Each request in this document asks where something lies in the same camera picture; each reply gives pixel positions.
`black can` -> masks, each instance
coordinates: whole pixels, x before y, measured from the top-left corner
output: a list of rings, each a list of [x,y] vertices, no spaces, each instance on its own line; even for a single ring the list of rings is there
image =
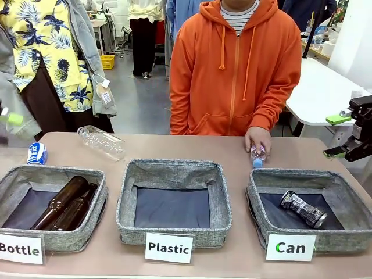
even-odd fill
[[[282,208],[296,212],[311,228],[320,228],[328,214],[298,197],[293,191],[287,191],[280,200]]]

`striped shirt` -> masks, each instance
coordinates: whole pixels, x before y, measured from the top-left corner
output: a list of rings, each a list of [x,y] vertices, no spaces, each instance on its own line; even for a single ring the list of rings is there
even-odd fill
[[[243,12],[229,12],[221,5],[221,15],[227,21],[227,23],[235,29],[237,34],[240,34],[259,5],[260,0],[256,0],[252,7],[250,7],[248,10],[244,10]]]

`yellow crate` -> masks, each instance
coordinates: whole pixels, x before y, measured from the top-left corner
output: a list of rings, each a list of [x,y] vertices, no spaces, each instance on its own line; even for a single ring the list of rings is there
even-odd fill
[[[111,70],[115,65],[114,55],[101,55],[101,61],[105,70]]]

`hand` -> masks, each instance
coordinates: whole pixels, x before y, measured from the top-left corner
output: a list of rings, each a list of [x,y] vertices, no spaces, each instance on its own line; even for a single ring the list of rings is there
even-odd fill
[[[251,127],[245,134],[245,148],[249,153],[251,151],[251,142],[256,145],[257,153],[261,153],[261,145],[265,148],[266,155],[269,157],[271,152],[270,132],[261,127]]]

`brown glass bottle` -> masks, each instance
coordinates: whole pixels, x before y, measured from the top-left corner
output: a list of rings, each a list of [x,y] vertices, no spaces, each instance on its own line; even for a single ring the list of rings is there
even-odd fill
[[[82,176],[74,176],[48,204],[48,208],[39,217],[31,230],[45,230],[57,220],[67,205],[89,190],[88,181]]]
[[[91,189],[81,196],[81,198],[74,199],[68,205],[53,225],[52,231],[73,231],[80,226],[89,211],[94,193],[98,188],[95,183],[91,183],[90,187]]]

